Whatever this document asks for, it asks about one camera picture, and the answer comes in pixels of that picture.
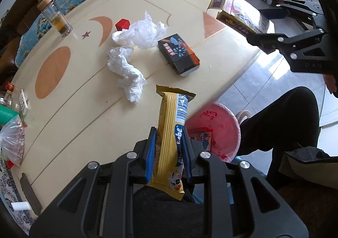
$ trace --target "blue cushion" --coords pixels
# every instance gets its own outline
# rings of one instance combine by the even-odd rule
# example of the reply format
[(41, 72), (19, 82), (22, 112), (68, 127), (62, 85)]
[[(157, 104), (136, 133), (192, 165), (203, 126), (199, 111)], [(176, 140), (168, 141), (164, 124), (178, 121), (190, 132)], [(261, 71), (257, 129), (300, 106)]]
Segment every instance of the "blue cushion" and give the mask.
[[(66, 15), (84, 1), (85, 0), (56, 0), (56, 3), (60, 7), (61, 12)], [(29, 30), (21, 37), (19, 49), (15, 57), (17, 67), (23, 63), (29, 52), (51, 27), (42, 13), (35, 19)]]

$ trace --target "orange circle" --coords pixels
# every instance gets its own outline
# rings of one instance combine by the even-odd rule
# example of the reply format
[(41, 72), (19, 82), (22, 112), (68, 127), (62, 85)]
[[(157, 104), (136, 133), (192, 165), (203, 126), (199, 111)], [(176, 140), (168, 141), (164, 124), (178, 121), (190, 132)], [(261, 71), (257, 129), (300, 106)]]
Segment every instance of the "orange circle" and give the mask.
[(70, 60), (70, 49), (63, 46), (56, 49), (43, 63), (35, 82), (35, 94), (46, 98), (59, 84)]

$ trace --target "blue and white cloth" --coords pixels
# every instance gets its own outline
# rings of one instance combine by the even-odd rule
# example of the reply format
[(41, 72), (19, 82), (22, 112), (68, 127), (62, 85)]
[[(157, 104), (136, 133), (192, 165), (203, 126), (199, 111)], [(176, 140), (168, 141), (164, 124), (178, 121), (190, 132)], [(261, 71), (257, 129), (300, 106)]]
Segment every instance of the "blue and white cloth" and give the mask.
[(0, 152), (0, 201), (4, 203), (8, 213), (13, 217), (14, 221), (28, 235), (31, 225), (34, 223), (33, 218), (27, 210), (14, 211), (11, 203), (22, 202), (21, 196), (16, 188), (12, 173), (8, 170), (6, 163)]

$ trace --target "cream table top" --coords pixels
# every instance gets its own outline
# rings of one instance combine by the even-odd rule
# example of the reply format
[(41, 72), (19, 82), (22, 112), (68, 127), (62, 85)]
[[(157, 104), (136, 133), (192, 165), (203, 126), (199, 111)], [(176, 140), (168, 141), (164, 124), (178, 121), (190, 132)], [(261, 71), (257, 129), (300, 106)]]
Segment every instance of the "cream table top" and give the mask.
[[(12, 173), (19, 192), (25, 172), (43, 208), (90, 161), (105, 164), (133, 149), (157, 126), (161, 97), (155, 85), (196, 93), (188, 116), (216, 100), (249, 67), (257, 47), (207, 15), (210, 0), (87, 0), (67, 15), (73, 26), (61, 39), (52, 28), (16, 73), (13, 83), (29, 98), (24, 159)], [(141, 101), (130, 103), (120, 78), (107, 68), (111, 34), (121, 19), (168, 25), (200, 59), (200, 68), (177, 75), (157, 47), (135, 49), (133, 64), (147, 80)]]

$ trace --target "black box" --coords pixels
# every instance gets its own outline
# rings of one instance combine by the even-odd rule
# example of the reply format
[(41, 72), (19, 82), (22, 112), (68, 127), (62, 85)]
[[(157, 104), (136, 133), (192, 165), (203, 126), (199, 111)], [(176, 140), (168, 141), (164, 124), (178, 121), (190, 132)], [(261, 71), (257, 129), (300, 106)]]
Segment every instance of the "black box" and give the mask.
[(158, 48), (181, 76), (187, 76), (199, 68), (199, 59), (178, 34), (159, 40)]

